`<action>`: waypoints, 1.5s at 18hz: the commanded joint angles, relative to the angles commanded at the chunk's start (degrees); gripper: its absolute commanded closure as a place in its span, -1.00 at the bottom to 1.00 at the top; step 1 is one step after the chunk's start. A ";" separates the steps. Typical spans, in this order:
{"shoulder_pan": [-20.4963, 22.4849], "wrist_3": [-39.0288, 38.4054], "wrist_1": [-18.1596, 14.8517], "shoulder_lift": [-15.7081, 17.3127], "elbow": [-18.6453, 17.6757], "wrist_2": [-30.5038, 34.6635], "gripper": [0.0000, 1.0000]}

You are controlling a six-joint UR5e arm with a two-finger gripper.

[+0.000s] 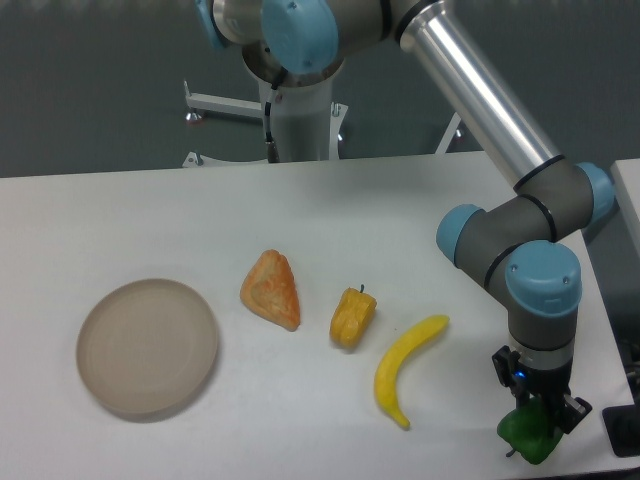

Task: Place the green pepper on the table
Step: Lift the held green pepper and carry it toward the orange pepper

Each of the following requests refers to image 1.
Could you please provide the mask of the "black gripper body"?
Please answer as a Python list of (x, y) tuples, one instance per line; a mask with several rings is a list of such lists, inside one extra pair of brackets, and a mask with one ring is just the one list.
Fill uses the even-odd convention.
[(533, 351), (534, 359), (525, 356), (525, 351), (501, 347), (492, 356), (499, 383), (510, 390), (514, 397), (516, 389), (526, 389), (530, 399), (538, 398), (545, 405), (553, 405), (563, 393), (570, 394), (569, 382), (573, 359), (561, 360), (551, 366), (544, 363), (551, 352)]

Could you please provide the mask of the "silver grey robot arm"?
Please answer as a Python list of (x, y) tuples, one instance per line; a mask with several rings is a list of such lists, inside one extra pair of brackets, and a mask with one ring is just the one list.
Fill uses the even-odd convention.
[(608, 175), (564, 158), (444, 1), (199, 1), (195, 8), (209, 44), (241, 46), (267, 86), (261, 121), (271, 163), (330, 156), (328, 110), (309, 101), (278, 109), (280, 91), (325, 82), (347, 56), (387, 39), (421, 63), (515, 193), (490, 211), (454, 208), (437, 245), (507, 310), (511, 342), (492, 360), (517, 408), (537, 403), (549, 434), (571, 432), (591, 408), (569, 387), (582, 278), (563, 239), (611, 210)]

